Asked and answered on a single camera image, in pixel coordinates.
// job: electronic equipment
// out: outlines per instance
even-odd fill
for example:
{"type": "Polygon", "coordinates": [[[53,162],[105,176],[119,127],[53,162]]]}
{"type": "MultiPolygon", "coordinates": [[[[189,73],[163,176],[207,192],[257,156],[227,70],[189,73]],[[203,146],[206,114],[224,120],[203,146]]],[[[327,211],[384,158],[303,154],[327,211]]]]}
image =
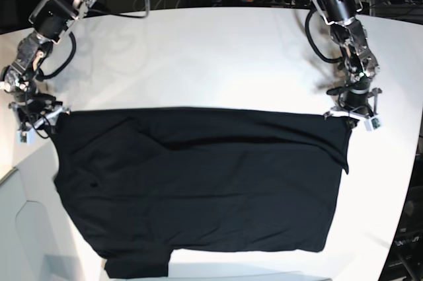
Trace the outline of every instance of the electronic equipment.
{"type": "MultiPolygon", "coordinates": [[[[43,94],[38,88],[38,81],[48,79],[41,70],[42,62],[51,54],[55,44],[69,36],[75,53],[76,42],[71,34],[72,26],[93,11],[97,0],[42,0],[30,16],[34,31],[17,48],[15,61],[0,74],[0,90],[14,96],[9,108],[15,113],[21,142],[31,143],[34,133],[45,129],[54,131],[58,115],[67,112],[62,103],[52,95],[43,94]]],[[[329,63],[339,64],[346,74],[341,87],[327,91],[337,97],[336,106],[325,116],[349,117],[351,128],[363,121],[369,131],[381,127],[377,115],[377,97],[380,89],[371,89],[371,83],[379,71],[376,57],[370,50],[367,34],[356,18],[363,9],[360,0],[253,0],[255,3],[281,7],[313,7],[306,20],[306,33],[311,47],[319,57],[329,63]],[[328,26],[333,41],[338,44],[342,57],[328,59],[314,45],[309,35],[309,21],[314,12],[318,12],[328,26]]],[[[123,17],[145,18],[149,12],[149,0],[146,0],[146,14],[123,17]]],[[[69,59],[60,68],[67,65],[69,59]]]]}
{"type": "Polygon", "coordinates": [[[423,278],[423,158],[416,157],[403,212],[379,281],[423,278]]]}

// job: t-shirt sleeve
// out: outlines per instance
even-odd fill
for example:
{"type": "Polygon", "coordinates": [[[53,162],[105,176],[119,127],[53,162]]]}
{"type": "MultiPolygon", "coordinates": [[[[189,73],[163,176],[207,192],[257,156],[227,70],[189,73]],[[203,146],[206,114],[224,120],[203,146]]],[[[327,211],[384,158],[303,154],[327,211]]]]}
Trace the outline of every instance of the t-shirt sleeve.
{"type": "Polygon", "coordinates": [[[122,251],[109,256],[104,269],[109,278],[154,278],[168,276],[171,249],[164,247],[122,251]]]}

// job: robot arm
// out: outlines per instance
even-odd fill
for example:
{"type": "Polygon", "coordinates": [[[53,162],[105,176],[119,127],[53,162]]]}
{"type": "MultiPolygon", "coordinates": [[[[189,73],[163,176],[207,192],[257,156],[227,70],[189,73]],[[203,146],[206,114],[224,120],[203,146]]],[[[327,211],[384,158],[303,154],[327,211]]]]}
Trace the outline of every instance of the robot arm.
{"type": "MultiPolygon", "coordinates": [[[[10,104],[19,125],[19,139],[31,142],[34,132],[42,126],[54,127],[58,114],[65,111],[62,103],[42,94],[36,78],[40,66],[50,55],[53,45],[71,34],[71,28],[83,19],[96,0],[43,0],[30,16],[34,32],[18,46],[15,61],[0,74],[0,90],[14,96],[10,104]]],[[[342,52],[340,68],[346,74],[345,84],[329,90],[338,96],[338,104],[325,116],[350,117],[352,127],[363,120],[368,130],[380,127],[377,115],[379,89],[370,90],[379,66],[367,43],[365,29],[356,18],[362,10],[360,0],[313,0],[316,10],[330,26],[332,39],[342,52]],[[373,108],[368,100],[374,97],[373,108]]]]}
{"type": "Polygon", "coordinates": [[[377,96],[380,89],[371,88],[379,71],[376,57],[367,42],[367,33],[356,15],[362,11],[360,0],[313,0],[316,11],[328,26],[332,40],[340,47],[342,58],[339,68],[345,72],[344,86],[327,91],[338,97],[335,107],[325,116],[346,116],[351,118],[352,127],[357,121],[364,121],[367,130],[381,126],[377,115],[377,96]],[[373,107],[369,98],[374,97],[373,107]]]}
{"type": "Polygon", "coordinates": [[[13,96],[9,105],[17,119],[18,139],[31,143],[38,128],[52,129],[62,103],[52,95],[41,93],[37,79],[44,74],[40,66],[51,54],[54,45],[70,36],[74,24],[83,19],[96,0],[42,0],[30,15],[34,30],[18,45],[17,56],[0,74],[0,90],[13,96]]]}

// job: white table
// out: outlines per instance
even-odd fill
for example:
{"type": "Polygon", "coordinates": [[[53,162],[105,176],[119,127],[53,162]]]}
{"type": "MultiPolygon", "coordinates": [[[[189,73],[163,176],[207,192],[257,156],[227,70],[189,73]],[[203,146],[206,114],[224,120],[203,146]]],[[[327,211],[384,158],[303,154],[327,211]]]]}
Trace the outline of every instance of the white table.
{"type": "MultiPolygon", "coordinates": [[[[77,55],[54,80],[54,89],[72,110],[199,106],[323,114],[333,105],[325,92],[337,78],[334,68],[323,63],[307,42],[302,26],[306,13],[180,9],[152,12],[147,20],[84,20],[74,30],[77,55]]],[[[360,123],[352,134],[350,174],[342,176],[324,251],[221,254],[180,250],[172,255],[170,276],[231,276],[261,268],[335,280],[379,278],[403,208],[418,142],[423,27],[360,19],[381,66],[373,87],[383,89],[378,104],[383,127],[369,133],[360,123]],[[221,268],[200,265],[206,262],[225,264],[221,268]],[[225,269],[239,263],[243,264],[240,268],[225,269]]],[[[317,18],[312,27],[317,44],[328,53],[334,45],[328,36],[319,35],[317,18]]],[[[26,34],[28,30],[0,37],[0,65],[14,58],[16,45],[26,34]]],[[[69,51],[69,39],[65,39],[43,65],[44,72],[60,65],[69,51]]],[[[15,146],[12,164],[38,146],[29,151],[15,146]]],[[[72,229],[77,250],[89,249],[72,229]]],[[[78,252],[87,280],[98,280],[98,257],[92,251],[78,252]]]]}

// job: black t-shirt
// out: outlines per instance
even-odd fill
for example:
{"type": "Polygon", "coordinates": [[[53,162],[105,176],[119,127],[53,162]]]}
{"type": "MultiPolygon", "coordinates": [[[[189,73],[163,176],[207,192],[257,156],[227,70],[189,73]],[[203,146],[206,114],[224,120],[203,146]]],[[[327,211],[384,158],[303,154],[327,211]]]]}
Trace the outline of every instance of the black t-shirt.
{"type": "Polygon", "coordinates": [[[111,278],[167,276],[181,248],[321,251],[350,134],[252,110],[74,112],[52,136],[55,184],[111,278]]]}

